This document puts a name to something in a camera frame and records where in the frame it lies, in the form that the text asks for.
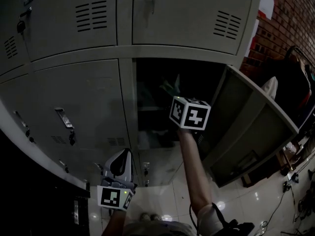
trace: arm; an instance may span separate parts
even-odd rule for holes
[[[210,184],[203,169],[196,141],[189,130],[178,131],[191,208],[198,215],[206,205],[212,204]]]
[[[122,210],[114,211],[102,236],[123,235],[125,218],[126,218],[125,211]]]

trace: white sleeve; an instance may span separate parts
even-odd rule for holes
[[[223,225],[212,205],[202,208],[198,213],[197,220],[198,230],[202,236],[213,236],[223,229]]]

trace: locker vent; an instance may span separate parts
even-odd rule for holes
[[[107,138],[110,146],[126,146],[124,138]]]
[[[61,136],[51,136],[56,144],[66,144],[64,139]]]
[[[4,48],[8,59],[18,54],[18,51],[16,50],[14,36],[10,37],[7,41],[5,41]]]
[[[75,7],[78,32],[107,28],[106,1],[86,3]]]
[[[240,23],[240,18],[218,11],[213,34],[235,40],[238,35]]]

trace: brick wall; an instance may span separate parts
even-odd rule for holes
[[[315,64],[315,0],[275,0],[272,19],[257,16],[255,44],[241,71],[259,81],[268,59],[282,59],[290,46],[300,47]]]

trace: paper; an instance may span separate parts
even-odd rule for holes
[[[251,36],[250,42],[248,43],[248,47],[247,47],[246,52],[245,52],[245,57],[248,57],[248,55],[250,54],[252,40],[256,35],[258,24],[259,24],[259,20],[256,19],[254,28],[252,29],[252,36]]]
[[[261,16],[265,16],[268,19],[271,19],[272,13],[274,11],[274,0],[260,0],[259,11]]]

